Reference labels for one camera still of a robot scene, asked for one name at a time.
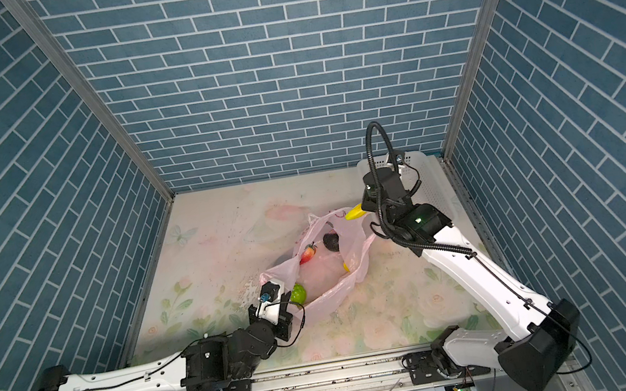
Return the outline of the white perforated plastic basket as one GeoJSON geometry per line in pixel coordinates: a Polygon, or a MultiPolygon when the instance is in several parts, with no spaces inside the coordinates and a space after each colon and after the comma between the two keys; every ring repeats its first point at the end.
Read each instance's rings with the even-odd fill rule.
{"type": "Polygon", "coordinates": [[[461,224],[467,218],[467,213],[459,202],[439,159],[421,151],[407,151],[404,158],[407,166],[401,166],[400,172],[405,188],[412,188],[416,180],[422,179],[419,190],[412,197],[414,202],[432,204],[452,222],[461,224]]]}

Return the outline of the yellow banana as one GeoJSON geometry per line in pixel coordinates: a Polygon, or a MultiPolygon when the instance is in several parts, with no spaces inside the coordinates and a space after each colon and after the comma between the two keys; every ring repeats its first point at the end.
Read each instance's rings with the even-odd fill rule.
{"type": "Polygon", "coordinates": [[[356,205],[356,207],[354,207],[353,209],[349,210],[349,212],[347,212],[345,214],[345,219],[347,221],[360,219],[363,216],[366,216],[366,214],[367,214],[367,212],[363,209],[362,204],[358,204],[358,205],[356,205]]]}

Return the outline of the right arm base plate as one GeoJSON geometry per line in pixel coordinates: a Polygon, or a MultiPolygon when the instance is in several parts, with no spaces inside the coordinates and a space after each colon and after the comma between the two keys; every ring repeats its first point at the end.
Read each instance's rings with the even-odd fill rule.
{"type": "Polygon", "coordinates": [[[488,367],[478,365],[459,366],[442,349],[406,353],[401,361],[414,386],[463,379],[465,376],[469,378],[471,375],[483,375],[491,371],[488,367]]]}

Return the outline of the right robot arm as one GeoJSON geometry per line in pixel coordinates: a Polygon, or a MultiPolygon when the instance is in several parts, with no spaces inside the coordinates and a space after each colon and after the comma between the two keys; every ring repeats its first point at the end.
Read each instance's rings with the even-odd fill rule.
{"type": "Polygon", "coordinates": [[[526,391],[544,391],[578,346],[581,313],[524,286],[479,251],[443,212],[418,204],[393,166],[366,173],[362,211],[383,235],[436,266],[500,324],[494,332],[448,328],[433,343],[449,365],[499,368],[526,391]]]}

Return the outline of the light green bumpy fruit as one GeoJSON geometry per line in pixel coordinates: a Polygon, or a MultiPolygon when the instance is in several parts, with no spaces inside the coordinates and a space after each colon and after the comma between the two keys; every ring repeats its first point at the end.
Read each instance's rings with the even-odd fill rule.
{"type": "Polygon", "coordinates": [[[290,301],[292,301],[293,303],[299,304],[299,305],[304,305],[307,301],[307,292],[306,289],[301,285],[296,283],[293,287],[293,289],[290,292],[291,297],[290,297],[290,301]]]}

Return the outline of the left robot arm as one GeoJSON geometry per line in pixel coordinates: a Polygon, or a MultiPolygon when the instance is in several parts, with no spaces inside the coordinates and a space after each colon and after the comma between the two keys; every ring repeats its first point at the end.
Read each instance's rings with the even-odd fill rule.
{"type": "Polygon", "coordinates": [[[289,297],[252,305],[246,328],[202,337],[152,363],[85,375],[55,365],[30,391],[230,391],[276,350],[292,346],[292,305],[289,297]]]}

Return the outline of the pink plastic bag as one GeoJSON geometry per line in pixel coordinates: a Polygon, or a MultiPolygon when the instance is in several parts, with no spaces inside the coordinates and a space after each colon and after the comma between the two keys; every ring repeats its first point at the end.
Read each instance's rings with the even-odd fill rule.
{"type": "Polygon", "coordinates": [[[367,276],[369,252],[377,236],[372,233],[366,216],[347,221],[345,214],[349,210],[336,209],[322,217],[311,215],[309,226],[297,240],[290,257],[260,274],[261,285],[275,279],[283,283],[285,292],[291,292],[296,283],[306,289],[305,308],[288,307],[290,313],[305,316],[308,325],[329,319],[367,276]],[[323,245],[324,234],[332,232],[340,238],[338,253],[323,245]],[[301,265],[299,254],[311,243],[317,246],[317,253],[310,262],[301,265]],[[347,263],[351,273],[344,271],[343,263],[347,263]]]}

